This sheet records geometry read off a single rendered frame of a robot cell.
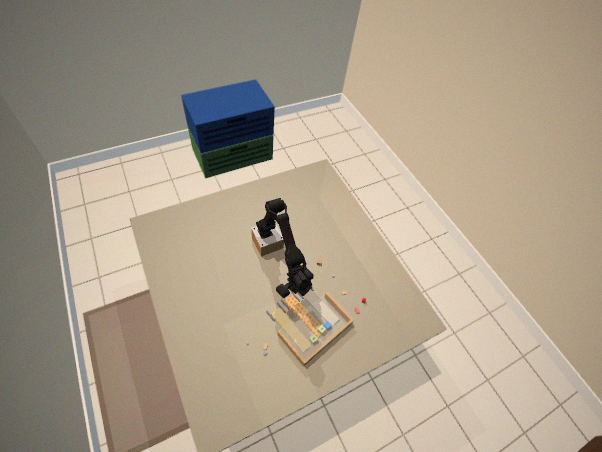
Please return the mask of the orange polka-dotted strip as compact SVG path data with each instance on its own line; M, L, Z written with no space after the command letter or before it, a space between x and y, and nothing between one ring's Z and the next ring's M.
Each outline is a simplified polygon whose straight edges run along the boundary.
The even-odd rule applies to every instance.
M296 314L299 315L305 308L302 304L293 296L290 295L284 302L290 307L290 309Z

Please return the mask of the pale yellow flat strip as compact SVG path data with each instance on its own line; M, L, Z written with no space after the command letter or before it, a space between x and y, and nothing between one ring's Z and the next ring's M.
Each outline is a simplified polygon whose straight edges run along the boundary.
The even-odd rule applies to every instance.
M281 327L284 327L291 321L280 308L274 311L271 315Z

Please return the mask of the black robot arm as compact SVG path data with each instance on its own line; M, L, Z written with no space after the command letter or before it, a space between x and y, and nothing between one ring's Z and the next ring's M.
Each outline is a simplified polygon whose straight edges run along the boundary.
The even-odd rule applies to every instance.
M279 224L285 250L285 262L288 267L288 274L294 280L293 289L297 290L301 296L304 296L312 288L312 282L308 280L304 273L307 269L306 261L301 250L296 246L293 233L289 223L289 216L287 214L287 205L281 198L267 201L265 204L266 215L264 219L256 222L258 233L261 238L267 238L272 236L272 229L276 227L276 221ZM277 213L285 210L285 213L277 215ZM276 221L275 221L276 220ZM303 265L300 265L303 263Z

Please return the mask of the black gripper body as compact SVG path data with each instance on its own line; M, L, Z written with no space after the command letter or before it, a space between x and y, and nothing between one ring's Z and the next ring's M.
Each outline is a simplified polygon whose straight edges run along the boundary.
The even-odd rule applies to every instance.
M308 280L312 280L314 275L311 271L309 271L308 269L304 270L305 275L307 276ZM287 273L287 275L289 276L289 274ZM292 277L289 276L289 278L287 279L289 281L289 283L287 283L286 285L281 284L279 286L276 287L276 292L282 297L282 298L286 298L289 294L290 291L293 291L293 285L294 285L294 280Z

